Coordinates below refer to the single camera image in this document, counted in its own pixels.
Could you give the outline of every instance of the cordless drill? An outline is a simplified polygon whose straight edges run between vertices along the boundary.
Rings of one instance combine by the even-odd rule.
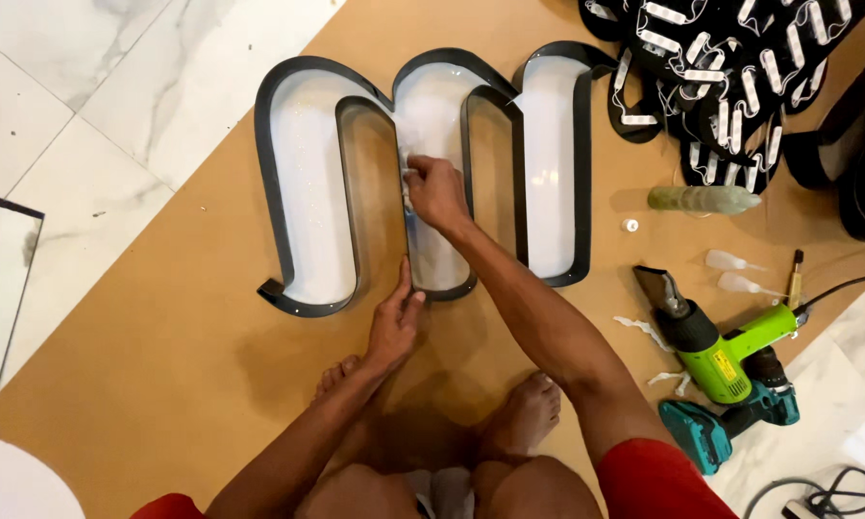
[[[779,304],[724,336],[695,301],[685,299],[667,271],[634,267],[638,284],[654,308],[654,320],[676,349],[717,415],[693,402],[667,400],[660,419],[702,474],[714,474],[732,453],[730,440],[759,420],[786,426],[798,421],[794,387],[772,345],[807,321]]]

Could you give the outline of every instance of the plastic bottle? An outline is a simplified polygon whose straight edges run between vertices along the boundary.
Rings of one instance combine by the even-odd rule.
[[[749,292],[751,294],[763,293],[779,297],[785,296],[784,294],[764,289],[758,284],[753,283],[735,272],[725,272],[722,274],[721,278],[717,280],[717,287],[723,288],[724,290],[730,290],[731,292]]]
[[[710,250],[708,255],[704,257],[704,264],[722,271],[741,271],[743,269],[753,269],[755,271],[767,270],[766,267],[753,265],[747,262],[746,259],[738,258],[734,254],[715,248]]]
[[[654,187],[647,195],[653,209],[740,214],[761,202],[739,185],[668,185]]]

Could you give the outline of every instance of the paper scrap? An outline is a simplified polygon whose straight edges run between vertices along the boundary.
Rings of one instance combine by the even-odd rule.
[[[679,383],[679,386],[676,388],[676,396],[684,396],[685,395],[685,386],[689,385],[689,381],[692,380],[692,375],[689,374],[688,371],[683,371],[681,373],[660,373],[653,379],[647,381],[648,386],[652,386],[660,381],[665,381],[667,379],[678,379],[682,378],[682,382]]]
[[[615,316],[615,317],[613,317],[613,319],[620,322],[621,324],[623,324],[625,326],[636,326],[636,327],[640,328],[645,334],[650,335],[650,338],[653,339],[654,342],[657,343],[657,345],[663,351],[665,351],[667,353],[673,353],[676,351],[676,350],[670,348],[669,346],[667,346],[663,343],[663,341],[660,339],[660,336],[657,335],[657,331],[654,330],[652,326],[650,326],[650,323],[643,322],[643,321],[631,321],[630,319],[626,319],[624,317],[619,317],[619,316]]]

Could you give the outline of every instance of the cardboard sheet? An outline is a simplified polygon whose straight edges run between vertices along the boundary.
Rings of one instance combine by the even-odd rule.
[[[349,0],[304,53],[351,66],[390,94],[399,68],[428,49],[468,49],[511,77],[535,49],[564,39],[615,55],[614,44],[583,27],[572,0]],[[794,129],[813,128],[864,66],[865,20],[831,57],[827,87]],[[664,136],[634,145],[613,133],[608,84],[602,78],[593,90],[592,271],[560,293],[596,323],[655,402],[676,382],[645,382],[681,367],[647,335],[612,320],[650,320],[633,264],[670,270],[686,296],[727,330],[771,298],[716,289],[719,272],[703,266],[710,248],[768,266],[749,276],[777,290],[787,283],[793,251],[802,248],[804,290],[815,295],[865,274],[865,243],[846,236],[833,194],[798,187],[784,165],[764,203],[737,217],[648,210],[648,189],[673,182],[678,148]],[[629,102],[634,87],[625,93]],[[359,293],[345,310],[319,320],[291,317],[255,294],[280,270],[252,119],[248,113],[231,130],[0,392],[0,439],[56,471],[88,517],[126,517],[173,491],[204,509],[307,406],[326,367],[364,351],[372,309],[394,286],[405,244],[392,133],[356,115],[346,138],[359,143],[358,155],[347,158],[358,179]],[[472,144],[475,190],[497,194],[476,197],[479,221],[511,244],[511,193],[498,181],[507,174],[507,124],[486,108],[472,124],[480,130]],[[640,229],[621,231],[625,218],[637,219]],[[863,289],[821,303],[799,338],[777,344],[779,356],[791,360]],[[416,355],[383,388],[381,442],[402,462],[392,468],[459,462],[470,445],[463,428],[483,419],[532,369],[482,285],[432,306]],[[567,403],[562,417],[542,451],[596,489]]]

